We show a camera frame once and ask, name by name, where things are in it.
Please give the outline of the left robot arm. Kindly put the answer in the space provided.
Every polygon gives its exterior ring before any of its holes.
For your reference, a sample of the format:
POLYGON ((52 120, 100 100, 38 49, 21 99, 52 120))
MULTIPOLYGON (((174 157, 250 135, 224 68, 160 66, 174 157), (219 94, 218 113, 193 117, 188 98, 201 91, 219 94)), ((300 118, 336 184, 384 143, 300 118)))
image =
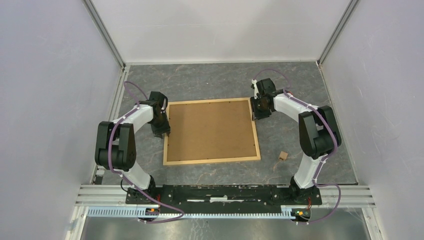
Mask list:
POLYGON ((157 198, 154 178, 136 162, 135 135, 148 124, 154 137, 163 138, 171 133, 166 113, 168 98, 152 91, 145 101, 138 101, 124 116, 113 121, 102 121, 97 128, 94 161, 125 180, 145 204, 157 198))

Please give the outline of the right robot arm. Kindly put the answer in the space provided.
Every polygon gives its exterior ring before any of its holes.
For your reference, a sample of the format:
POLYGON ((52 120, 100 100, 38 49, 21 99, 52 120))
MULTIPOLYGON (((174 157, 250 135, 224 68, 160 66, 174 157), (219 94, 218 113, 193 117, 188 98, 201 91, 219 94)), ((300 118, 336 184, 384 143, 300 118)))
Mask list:
POLYGON ((302 204, 316 188, 317 178, 327 158, 337 152, 341 135, 333 109, 318 107, 294 97, 285 89, 277 90, 270 78, 251 81, 254 95, 250 98, 252 119, 268 118, 274 112, 295 120, 299 144, 303 152, 301 163, 289 185, 289 199, 302 204))

